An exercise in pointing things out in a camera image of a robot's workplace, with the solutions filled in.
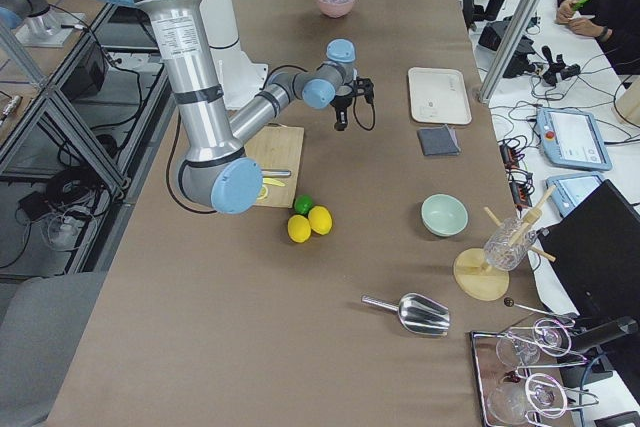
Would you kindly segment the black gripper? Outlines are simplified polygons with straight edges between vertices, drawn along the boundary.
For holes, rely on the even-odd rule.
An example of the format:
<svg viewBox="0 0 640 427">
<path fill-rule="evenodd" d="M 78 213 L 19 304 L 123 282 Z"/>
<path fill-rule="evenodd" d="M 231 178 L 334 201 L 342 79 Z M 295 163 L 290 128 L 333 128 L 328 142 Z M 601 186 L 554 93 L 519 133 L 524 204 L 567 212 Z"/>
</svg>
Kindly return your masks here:
<svg viewBox="0 0 640 427">
<path fill-rule="evenodd" d="M 352 104 L 354 98 L 354 88 L 352 85 L 342 85 L 336 91 L 330 105 L 334 108 L 336 114 L 336 122 L 334 129 L 342 131 L 348 126 L 348 107 Z"/>
</svg>

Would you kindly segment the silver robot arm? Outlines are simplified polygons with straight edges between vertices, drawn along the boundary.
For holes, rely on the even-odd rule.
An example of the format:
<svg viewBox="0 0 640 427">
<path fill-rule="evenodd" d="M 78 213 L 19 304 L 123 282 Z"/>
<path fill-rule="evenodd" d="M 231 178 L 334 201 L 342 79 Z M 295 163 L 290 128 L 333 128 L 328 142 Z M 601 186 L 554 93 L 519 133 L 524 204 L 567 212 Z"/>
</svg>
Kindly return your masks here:
<svg viewBox="0 0 640 427">
<path fill-rule="evenodd" d="M 261 168 L 247 157 L 246 141 L 292 101 L 322 109 L 355 81 L 355 47 L 346 39 L 335 39 L 316 70 L 271 77 L 230 115 L 223 85 L 231 77 L 217 75 L 200 10 L 203 0 L 103 1 L 138 8 L 149 17 L 189 140 L 176 170 L 179 190 L 187 200 L 220 213 L 246 211 L 261 190 Z"/>
</svg>

